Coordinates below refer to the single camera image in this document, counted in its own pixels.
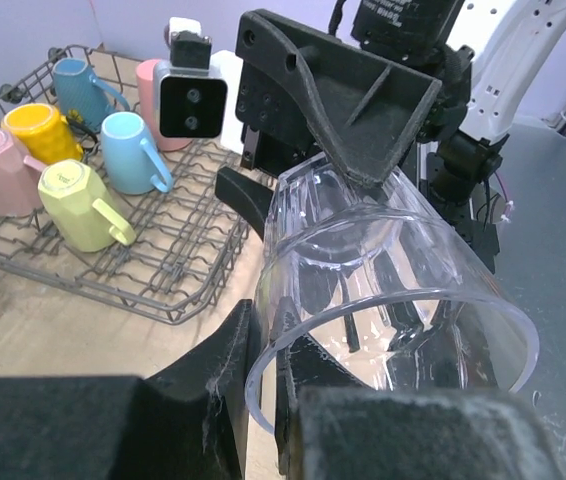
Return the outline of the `clear plastic cup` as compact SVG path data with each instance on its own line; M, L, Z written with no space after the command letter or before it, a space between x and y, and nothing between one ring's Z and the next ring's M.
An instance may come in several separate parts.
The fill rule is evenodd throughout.
M302 345L318 354L311 382L391 391L516 392L540 349L529 317L402 171L363 189L324 155L278 178L255 312L267 343L245 399L267 431L263 373Z

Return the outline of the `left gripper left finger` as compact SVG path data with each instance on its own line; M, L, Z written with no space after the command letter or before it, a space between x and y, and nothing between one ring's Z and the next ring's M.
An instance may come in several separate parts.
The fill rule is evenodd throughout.
M249 300L149 378L0 377L0 479L241 479Z

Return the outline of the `pink handleless tumbler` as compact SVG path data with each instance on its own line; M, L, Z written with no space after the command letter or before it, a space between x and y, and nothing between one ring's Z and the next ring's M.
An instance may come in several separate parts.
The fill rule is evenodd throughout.
M168 138L163 136L158 127L156 95L154 82L154 67L159 59L148 59L141 62L135 70L139 96L139 114L147 124L155 143L160 151L174 152L187 147L189 138Z

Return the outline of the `light blue mug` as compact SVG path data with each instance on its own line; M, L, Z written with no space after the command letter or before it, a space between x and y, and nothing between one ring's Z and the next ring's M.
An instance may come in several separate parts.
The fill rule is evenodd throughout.
M101 149L110 185L119 193L169 193L174 180L145 121L136 113L119 111L101 127Z

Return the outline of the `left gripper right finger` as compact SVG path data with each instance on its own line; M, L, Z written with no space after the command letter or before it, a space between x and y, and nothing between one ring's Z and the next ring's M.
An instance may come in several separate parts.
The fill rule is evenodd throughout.
M398 335L364 384L309 333L277 355L275 441L287 479L559 479L534 412L513 393L533 367L526 331L500 313L443 301L430 327L385 308Z

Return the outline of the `green faceted mug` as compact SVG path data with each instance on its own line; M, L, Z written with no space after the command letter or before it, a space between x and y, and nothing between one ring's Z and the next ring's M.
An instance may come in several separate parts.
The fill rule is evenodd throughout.
M97 252L116 242L129 246L137 238L101 177L84 163L68 159L48 166L38 193L66 243L80 252Z

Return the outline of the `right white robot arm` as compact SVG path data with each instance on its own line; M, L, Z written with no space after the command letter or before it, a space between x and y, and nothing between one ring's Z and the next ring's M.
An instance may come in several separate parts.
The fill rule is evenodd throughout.
M322 153L338 174L377 187L412 155L416 184L488 267L491 209L472 209L502 163L514 115L566 30L566 1L363 1L337 36L265 9L240 19L235 113L241 164L271 177Z

